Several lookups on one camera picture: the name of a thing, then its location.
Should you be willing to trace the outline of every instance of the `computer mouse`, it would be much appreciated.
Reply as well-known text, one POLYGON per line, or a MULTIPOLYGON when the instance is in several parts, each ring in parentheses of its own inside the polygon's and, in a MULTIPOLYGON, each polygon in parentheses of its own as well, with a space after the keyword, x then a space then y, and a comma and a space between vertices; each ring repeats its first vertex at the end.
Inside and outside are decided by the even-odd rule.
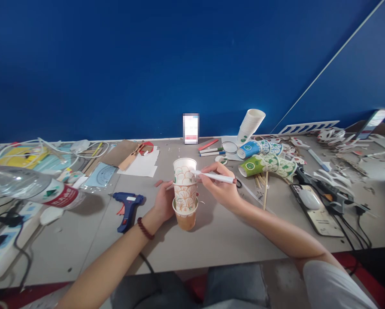
POLYGON ((319 210, 321 207, 320 200, 309 190, 301 190, 298 192, 300 199, 304 203, 305 207, 311 210, 319 210))

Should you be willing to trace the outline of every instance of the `gray table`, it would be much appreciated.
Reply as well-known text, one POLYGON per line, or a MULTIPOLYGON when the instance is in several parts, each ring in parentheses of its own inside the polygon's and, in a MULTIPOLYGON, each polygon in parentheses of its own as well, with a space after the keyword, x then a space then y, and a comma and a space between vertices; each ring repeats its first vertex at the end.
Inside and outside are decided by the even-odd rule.
MULTIPOLYGON (((310 145, 324 160, 330 160, 330 152, 323 150, 313 137, 300 137, 310 145)), ((153 178, 127 176, 115 174, 110 186, 103 190, 96 190, 92 197, 73 211, 68 211, 53 224, 45 227, 36 237, 29 251, 33 251, 33 265, 28 276, 27 285, 37 285, 53 282, 73 281, 88 267, 102 252, 120 237, 116 228, 121 223, 122 217, 116 215, 121 204, 107 196, 110 192, 131 192, 146 196, 144 205, 139 206, 136 216, 144 216, 153 206, 158 188, 154 184, 159 179, 170 180, 173 178, 172 163, 177 158, 189 157, 198 162, 197 168, 211 164, 215 157, 199 157, 196 145, 184 145, 182 140, 154 141, 161 151, 157 165, 158 169, 153 178)), ((221 142, 212 147, 219 147, 221 142)), ((380 152, 384 149, 371 143, 364 153, 380 152)), ((313 173, 320 167, 315 160, 301 150, 308 162, 305 169, 313 173)), ((353 154, 346 157, 357 161, 353 154)), ((255 189, 253 179, 245 179, 237 169, 239 162, 230 161, 229 168, 244 181, 251 189, 255 189)), ((370 177, 361 180, 357 173, 351 169, 346 172, 351 179, 356 179, 353 191, 356 201, 367 203, 379 218, 363 215, 361 225, 367 232, 375 248, 385 247, 385 162, 376 160, 363 163, 362 167, 368 171, 370 177), (364 187, 372 187, 375 195, 364 187)), ((268 207, 280 218, 302 228, 329 251, 350 251, 348 243, 341 239, 317 235, 304 212, 295 200, 286 183, 279 177, 270 176, 270 189, 268 192, 268 207)), ((205 202, 197 210, 197 223, 190 232, 182 231, 172 218, 157 232, 154 241, 151 241, 143 250, 153 268, 157 272, 169 270, 193 269, 215 265, 245 263, 284 258, 269 240, 253 228, 247 226, 237 217, 218 204, 208 191, 200 184, 198 187, 199 199, 205 202)), ((239 189, 245 198, 255 202, 245 189, 239 189)), ((356 225, 356 215, 352 209, 346 210, 345 218, 356 225)), ((17 286, 26 267, 26 259, 19 256, 13 267, 0 279, 0 288, 17 286)), ((134 262, 129 273, 148 273, 146 265, 139 259, 134 262)))

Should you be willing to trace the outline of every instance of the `hand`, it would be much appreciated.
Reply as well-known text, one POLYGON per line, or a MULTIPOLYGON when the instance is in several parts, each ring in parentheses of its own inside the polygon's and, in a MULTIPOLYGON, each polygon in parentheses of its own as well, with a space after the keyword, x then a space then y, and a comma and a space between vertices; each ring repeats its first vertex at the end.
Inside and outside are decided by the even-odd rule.
MULTIPOLYGON (((204 167, 202 173, 215 172, 220 175, 235 177, 234 173, 219 162, 214 162, 210 166, 204 167)), ((241 197, 238 194, 235 184, 213 180, 203 174, 200 178, 204 187, 215 197, 215 199, 230 211, 233 211, 241 204, 241 197)))
POLYGON ((161 220, 162 223, 174 215, 172 201, 175 197, 175 191, 173 188, 167 190, 171 185, 172 180, 161 184, 157 197, 155 198, 154 207, 151 209, 151 211, 155 213, 157 219, 161 220))

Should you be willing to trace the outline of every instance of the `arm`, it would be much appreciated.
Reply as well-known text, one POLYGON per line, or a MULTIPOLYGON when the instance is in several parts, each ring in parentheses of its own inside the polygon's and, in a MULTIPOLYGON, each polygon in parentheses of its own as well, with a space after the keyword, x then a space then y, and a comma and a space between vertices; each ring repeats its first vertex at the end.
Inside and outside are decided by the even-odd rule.
MULTIPOLYGON (((174 214, 174 190, 167 191, 170 185, 172 181, 161 185, 154 207, 142 218, 151 235, 174 214)), ((101 307, 148 241, 138 224, 134 225, 79 276, 56 308, 101 307)))
MULTIPOLYGON (((215 162, 201 170, 203 173, 210 171, 235 177, 233 172, 219 162, 215 162)), ((345 272, 344 268, 334 256, 314 237, 287 221, 244 201, 239 196, 236 185, 225 182, 213 182, 203 174, 200 175, 200 178, 203 185, 213 194, 220 204, 241 217, 281 251, 291 257, 301 275, 303 274, 304 264, 310 260, 320 260, 330 263, 345 272)))

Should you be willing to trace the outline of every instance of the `leg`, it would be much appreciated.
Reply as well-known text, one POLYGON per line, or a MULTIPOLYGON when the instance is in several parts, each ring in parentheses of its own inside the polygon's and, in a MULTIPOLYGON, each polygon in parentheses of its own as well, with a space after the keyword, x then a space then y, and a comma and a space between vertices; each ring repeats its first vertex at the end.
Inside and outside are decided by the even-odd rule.
POLYGON ((113 309, 197 307, 174 272, 124 277, 111 303, 113 309))
POLYGON ((270 307, 270 299, 259 263, 219 266, 209 269, 204 306, 229 299, 270 307))

